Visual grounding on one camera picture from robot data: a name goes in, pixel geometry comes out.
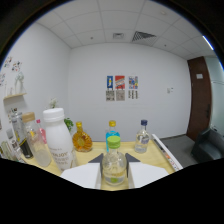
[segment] table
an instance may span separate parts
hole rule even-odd
[[[129,153],[131,156],[134,156],[138,160],[140,160],[142,163],[149,164],[152,166],[157,166],[166,169],[166,171],[169,174],[172,174],[175,172],[173,167],[170,165],[168,160],[164,157],[159,147],[156,145],[156,143],[153,140],[150,140],[148,143],[147,151],[143,154],[136,153],[134,151],[135,142],[121,142],[121,146],[119,151],[122,152],[124,155],[125,153]],[[106,143],[105,142],[93,142],[93,148],[90,152],[77,152],[76,151],[76,158],[77,158],[77,165],[81,166],[84,164],[87,164],[90,160],[94,159],[95,157],[99,156],[101,153],[106,154]],[[35,158],[32,159],[26,159],[22,155],[22,159],[30,165],[34,165],[36,167],[39,167],[45,171],[48,171],[56,176],[61,175],[61,171],[58,169],[56,163],[54,162],[53,158],[48,167],[41,167],[37,164]],[[102,178],[101,182],[101,190],[109,190],[109,191],[115,191],[115,190],[125,190],[128,189],[128,178],[126,176],[125,181],[116,187],[108,185],[104,178]]]

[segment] brown door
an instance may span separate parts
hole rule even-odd
[[[204,57],[188,60],[191,76],[191,114],[187,136],[193,141],[209,126],[211,114],[211,81]]]

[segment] clear glass bottle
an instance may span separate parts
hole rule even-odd
[[[24,124],[22,121],[22,112],[20,112],[17,116],[12,117],[12,126],[14,129],[14,133],[16,136],[16,141],[19,144],[19,147],[22,150],[23,155],[26,159],[32,159],[33,154],[30,150],[30,147],[27,143],[27,139],[24,132]]]
[[[103,175],[106,183],[112,186],[120,185],[125,180],[127,160],[121,152],[120,137],[110,136],[107,139],[109,152],[103,157]]]
[[[35,114],[28,112],[22,115],[24,131],[27,142],[37,163],[42,167],[47,167],[51,163],[51,156],[45,148],[40,130],[35,122]]]
[[[13,153],[14,155],[16,156],[17,160],[21,163],[25,163],[24,160],[21,158],[21,155],[22,155],[22,151],[18,145],[18,143],[16,142],[16,140],[14,139],[14,136],[13,136],[13,132],[12,132],[12,128],[9,128],[8,130],[6,130],[6,133],[7,133],[7,136],[8,136],[8,139],[9,139],[9,142],[12,146],[12,150],[13,150]]]
[[[64,122],[63,108],[43,111],[46,123],[46,139],[51,155],[61,171],[76,167],[76,155],[72,138]]]
[[[109,130],[106,133],[106,147],[107,147],[107,152],[109,152],[107,138],[110,137],[110,136],[119,136],[120,137],[120,134],[119,134],[119,132],[116,131],[115,126],[116,126],[116,121],[110,120],[109,121]]]
[[[37,119],[36,122],[37,122],[37,126],[40,130],[40,133],[41,133],[42,139],[44,141],[44,144],[47,144],[46,131],[41,127],[40,119]]]
[[[149,135],[149,133],[146,131],[147,123],[147,120],[141,120],[142,127],[136,135],[135,151],[138,153],[144,153],[147,151],[148,142],[151,139],[151,135]]]
[[[89,152],[92,149],[92,139],[83,131],[82,122],[76,122],[77,132],[73,135],[72,141],[78,152]]]

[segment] gray floor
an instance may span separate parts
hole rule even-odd
[[[164,145],[166,145],[183,168],[198,164],[198,162],[190,154],[194,141],[186,135],[172,138],[161,138],[160,140]]]

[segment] ceiling light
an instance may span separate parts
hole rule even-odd
[[[209,45],[209,47],[212,49],[212,50],[214,50],[213,49],[213,47],[212,47],[212,45],[208,42],[208,40],[206,39],[206,37],[205,36],[202,36],[203,38],[204,38],[204,40],[207,42],[207,44]]]

